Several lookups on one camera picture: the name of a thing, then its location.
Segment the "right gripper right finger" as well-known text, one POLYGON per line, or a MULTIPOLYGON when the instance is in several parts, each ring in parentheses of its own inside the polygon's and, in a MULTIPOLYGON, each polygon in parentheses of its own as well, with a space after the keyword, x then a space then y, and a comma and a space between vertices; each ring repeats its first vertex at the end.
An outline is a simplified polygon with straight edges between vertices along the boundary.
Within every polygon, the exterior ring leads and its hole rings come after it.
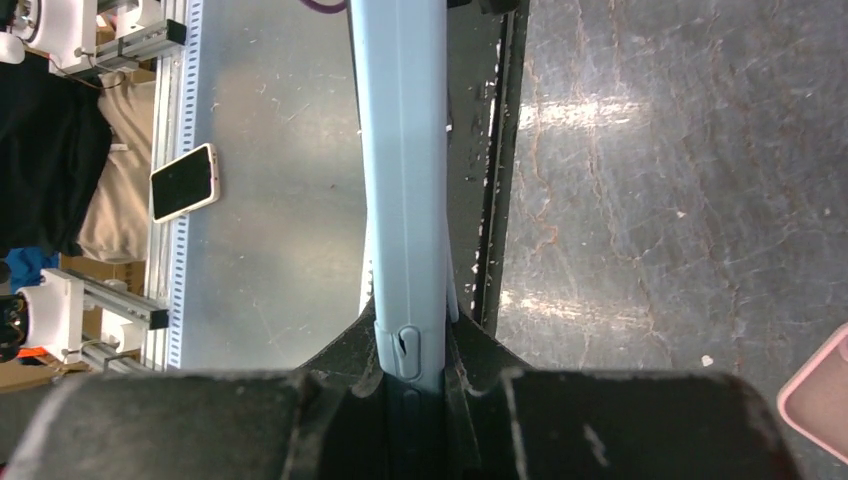
POLYGON ((449 457, 462 479, 797 479, 762 396, 733 375, 544 370, 450 323, 449 457))

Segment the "pink phone case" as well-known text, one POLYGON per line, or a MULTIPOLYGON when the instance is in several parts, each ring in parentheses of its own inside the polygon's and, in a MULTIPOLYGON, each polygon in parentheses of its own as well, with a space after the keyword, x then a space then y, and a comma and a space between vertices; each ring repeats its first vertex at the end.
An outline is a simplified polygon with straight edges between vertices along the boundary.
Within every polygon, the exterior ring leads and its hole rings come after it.
POLYGON ((776 406, 795 431, 847 461, 847 326, 841 325, 784 384, 776 406))

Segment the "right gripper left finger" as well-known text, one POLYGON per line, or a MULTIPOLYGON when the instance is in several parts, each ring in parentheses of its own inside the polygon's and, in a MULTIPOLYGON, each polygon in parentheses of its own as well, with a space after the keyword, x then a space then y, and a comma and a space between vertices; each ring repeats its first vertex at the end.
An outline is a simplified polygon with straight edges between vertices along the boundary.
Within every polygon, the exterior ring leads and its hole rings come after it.
POLYGON ((35 404, 10 479, 381 479, 374 309, 293 371, 89 374, 35 404))

